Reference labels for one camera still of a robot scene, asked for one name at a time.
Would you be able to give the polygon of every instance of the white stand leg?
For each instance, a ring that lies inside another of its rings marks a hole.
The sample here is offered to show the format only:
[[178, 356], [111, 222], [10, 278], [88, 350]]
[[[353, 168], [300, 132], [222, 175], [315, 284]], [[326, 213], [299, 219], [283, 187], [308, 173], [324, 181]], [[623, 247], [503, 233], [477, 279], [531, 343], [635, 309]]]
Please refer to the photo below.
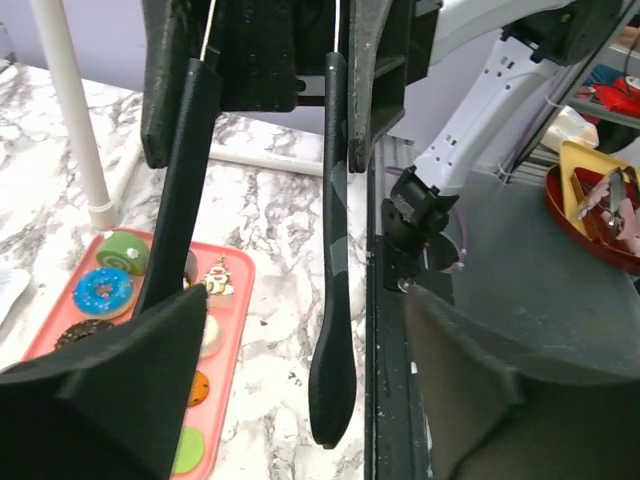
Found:
[[311, 162], [299, 158], [277, 155], [275, 153], [247, 150], [237, 150], [225, 145], [211, 145], [209, 150], [211, 160], [221, 160], [223, 162], [237, 163], [249, 167], [270, 168], [282, 172], [300, 173], [322, 177], [322, 162]]
[[64, 6], [61, 0], [31, 0], [31, 9], [69, 130], [91, 221], [100, 230], [113, 228], [119, 223], [118, 214], [105, 183]]
[[140, 140], [140, 122], [136, 122], [124, 144], [122, 156], [114, 173], [113, 185], [109, 189], [113, 203], [120, 206], [122, 203], [131, 177], [140, 165], [142, 159], [142, 142]]

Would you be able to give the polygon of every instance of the red bowl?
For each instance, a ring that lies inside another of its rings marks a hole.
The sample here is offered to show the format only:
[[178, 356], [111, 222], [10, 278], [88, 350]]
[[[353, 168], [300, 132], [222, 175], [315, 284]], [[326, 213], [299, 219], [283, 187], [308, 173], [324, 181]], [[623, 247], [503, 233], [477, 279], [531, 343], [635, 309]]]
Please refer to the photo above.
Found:
[[[588, 185], [595, 185], [602, 179], [602, 175], [585, 169], [576, 169], [575, 173], [582, 182]], [[616, 241], [609, 245], [602, 241], [590, 240], [571, 225], [562, 208], [562, 183], [558, 165], [554, 165], [547, 172], [544, 204], [553, 221], [584, 250], [613, 267], [621, 268], [631, 275], [640, 275], [640, 258], [626, 251], [621, 242]], [[603, 223], [599, 215], [594, 215], [594, 218]]]

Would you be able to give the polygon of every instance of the chocolate donut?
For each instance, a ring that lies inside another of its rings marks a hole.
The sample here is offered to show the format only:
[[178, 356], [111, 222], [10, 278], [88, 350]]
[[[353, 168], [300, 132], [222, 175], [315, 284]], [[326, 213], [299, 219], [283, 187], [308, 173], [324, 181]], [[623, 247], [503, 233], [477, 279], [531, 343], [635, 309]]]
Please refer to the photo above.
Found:
[[65, 345], [77, 343], [87, 337], [95, 335], [98, 332], [108, 330], [111, 327], [113, 327], [113, 323], [109, 320], [98, 320], [95, 318], [76, 323], [75, 325], [67, 328], [65, 332], [60, 335], [54, 350], [58, 350]]
[[187, 261], [184, 264], [184, 279], [189, 285], [196, 283], [198, 277], [198, 257], [192, 250], [187, 252]]

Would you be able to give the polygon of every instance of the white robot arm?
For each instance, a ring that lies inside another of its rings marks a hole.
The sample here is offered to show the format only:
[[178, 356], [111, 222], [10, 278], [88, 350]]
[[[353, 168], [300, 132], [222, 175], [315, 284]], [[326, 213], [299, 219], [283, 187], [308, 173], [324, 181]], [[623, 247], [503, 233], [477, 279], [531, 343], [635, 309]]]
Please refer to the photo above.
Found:
[[[451, 51], [485, 33], [544, 10], [563, 8], [573, 0], [445, 0], [431, 52], [435, 64]], [[441, 195], [457, 195], [475, 161], [489, 142], [559, 65], [531, 60], [535, 47], [515, 38], [499, 39], [460, 108], [440, 135], [415, 161], [416, 175]]]
[[469, 172], [520, 105], [561, 67], [596, 50], [619, 22], [623, 0], [444, 0], [431, 64], [503, 27], [484, 69], [433, 143], [391, 191], [386, 233], [416, 253], [446, 226]]

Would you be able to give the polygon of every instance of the yellow object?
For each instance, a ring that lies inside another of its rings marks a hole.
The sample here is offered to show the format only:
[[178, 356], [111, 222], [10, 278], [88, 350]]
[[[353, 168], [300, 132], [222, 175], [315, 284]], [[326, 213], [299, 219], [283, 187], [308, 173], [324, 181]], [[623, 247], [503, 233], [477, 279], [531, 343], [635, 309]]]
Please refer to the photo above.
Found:
[[614, 168], [624, 169], [629, 164], [574, 142], [564, 142], [559, 153], [564, 215], [571, 225], [586, 237], [587, 231], [584, 223], [582, 220], [578, 220], [579, 202], [571, 184], [573, 172], [576, 168], [584, 168], [600, 175], [606, 175]]

